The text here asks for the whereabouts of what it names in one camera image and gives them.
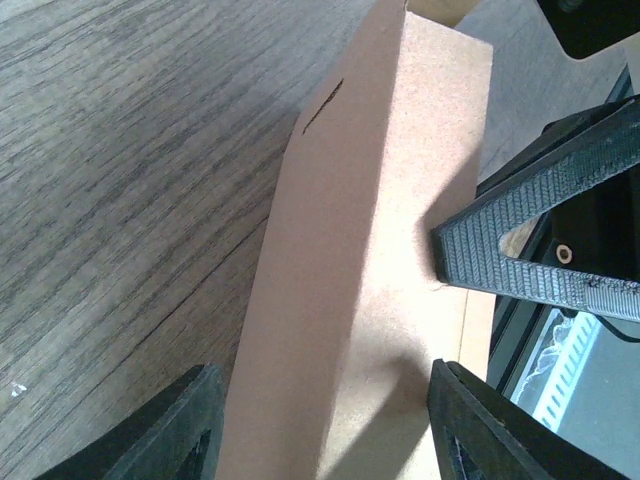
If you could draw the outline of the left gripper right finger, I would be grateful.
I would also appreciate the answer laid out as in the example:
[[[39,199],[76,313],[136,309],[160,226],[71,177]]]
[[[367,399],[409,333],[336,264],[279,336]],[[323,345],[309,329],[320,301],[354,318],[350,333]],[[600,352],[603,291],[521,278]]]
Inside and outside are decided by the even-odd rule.
[[[443,479],[624,477],[456,362],[433,362],[427,406]]]

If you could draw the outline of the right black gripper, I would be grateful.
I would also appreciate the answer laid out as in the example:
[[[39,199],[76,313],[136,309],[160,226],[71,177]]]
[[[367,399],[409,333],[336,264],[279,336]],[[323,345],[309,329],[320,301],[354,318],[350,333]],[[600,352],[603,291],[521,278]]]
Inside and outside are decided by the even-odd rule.
[[[562,50],[584,60],[639,33],[638,0],[537,0]]]

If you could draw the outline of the brown cardboard box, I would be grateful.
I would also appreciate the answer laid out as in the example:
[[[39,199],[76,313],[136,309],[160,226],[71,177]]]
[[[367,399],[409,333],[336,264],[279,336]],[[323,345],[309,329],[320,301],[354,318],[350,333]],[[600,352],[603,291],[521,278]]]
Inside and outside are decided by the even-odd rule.
[[[286,148],[226,399],[220,479],[436,479],[431,364],[484,373],[493,299],[428,238],[475,196],[492,68],[470,1],[379,1]]]

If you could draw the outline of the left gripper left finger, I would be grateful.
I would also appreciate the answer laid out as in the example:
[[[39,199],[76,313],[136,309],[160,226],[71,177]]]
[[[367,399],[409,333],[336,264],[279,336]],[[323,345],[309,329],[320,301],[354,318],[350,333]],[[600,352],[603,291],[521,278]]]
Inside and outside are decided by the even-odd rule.
[[[223,381],[196,365],[46,479],[212,479],[223,429]]]

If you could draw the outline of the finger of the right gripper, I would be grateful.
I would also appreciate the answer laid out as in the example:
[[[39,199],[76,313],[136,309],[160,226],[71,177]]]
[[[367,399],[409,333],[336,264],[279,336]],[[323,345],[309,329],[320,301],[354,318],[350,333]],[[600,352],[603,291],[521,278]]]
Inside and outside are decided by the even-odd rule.
[[[431,232],[439,281],[627,321],[639,285],[509,257],[501,237],[639,163],[639,99],[566,117],[540,137],[533,160]]]

